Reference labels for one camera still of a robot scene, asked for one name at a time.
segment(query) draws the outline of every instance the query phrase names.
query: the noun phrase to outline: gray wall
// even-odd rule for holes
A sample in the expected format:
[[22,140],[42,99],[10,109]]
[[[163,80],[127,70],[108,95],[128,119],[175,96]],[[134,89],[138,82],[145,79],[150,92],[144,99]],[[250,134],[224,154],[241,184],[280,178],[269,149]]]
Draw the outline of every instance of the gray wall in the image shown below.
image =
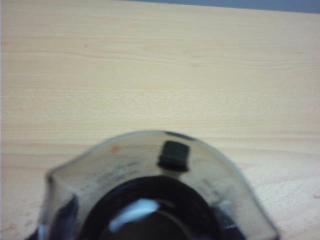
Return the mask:
[[142,2],[203,5],[241,9],[320,13],[320,0],[134,0]]

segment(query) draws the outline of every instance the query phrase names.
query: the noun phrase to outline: light wood surface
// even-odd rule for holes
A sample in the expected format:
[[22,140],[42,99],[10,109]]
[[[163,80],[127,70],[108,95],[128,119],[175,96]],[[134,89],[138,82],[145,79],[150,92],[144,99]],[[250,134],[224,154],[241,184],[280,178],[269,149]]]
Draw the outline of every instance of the light wood surface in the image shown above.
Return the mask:
[[1,239],[35,229],[48,169],[162,129],[233,160],[284,240],[319,240],[320,14],[123,0],[1,11]]

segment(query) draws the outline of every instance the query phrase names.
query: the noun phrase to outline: orange mark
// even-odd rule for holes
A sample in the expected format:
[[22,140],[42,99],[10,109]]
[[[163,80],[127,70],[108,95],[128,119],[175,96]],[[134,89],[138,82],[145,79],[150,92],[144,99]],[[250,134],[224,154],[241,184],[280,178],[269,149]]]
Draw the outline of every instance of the orange mark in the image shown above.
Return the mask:
[[117,152],[119,151],[119,149],[120,149],[120,146],[119,146],[119,145],[115,145],[115,146],[113,146],[113,147],[111,148],[111,152],[112,152],[113,154],[115,154],[115,153],[117,153]]

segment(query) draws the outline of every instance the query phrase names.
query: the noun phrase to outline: transparent plastic container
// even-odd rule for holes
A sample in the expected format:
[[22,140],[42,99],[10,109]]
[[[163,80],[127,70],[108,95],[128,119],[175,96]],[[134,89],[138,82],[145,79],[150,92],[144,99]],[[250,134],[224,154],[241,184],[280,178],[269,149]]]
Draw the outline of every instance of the transparent plastic container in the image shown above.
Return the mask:
[[111,138],[47,175],[39,240],[277,240],[244,177],[179,133]]

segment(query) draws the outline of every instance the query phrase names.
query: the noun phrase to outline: wood grain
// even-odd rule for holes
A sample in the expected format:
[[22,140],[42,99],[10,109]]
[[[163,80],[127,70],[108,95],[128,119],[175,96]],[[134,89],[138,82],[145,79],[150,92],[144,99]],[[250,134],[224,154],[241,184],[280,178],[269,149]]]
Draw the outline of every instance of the wood grain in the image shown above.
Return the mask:
[[45,172],[164,129],[215,146],[284,240],[320,236],[320,14],[136,1],[6,0],[1,237],[36,227]]

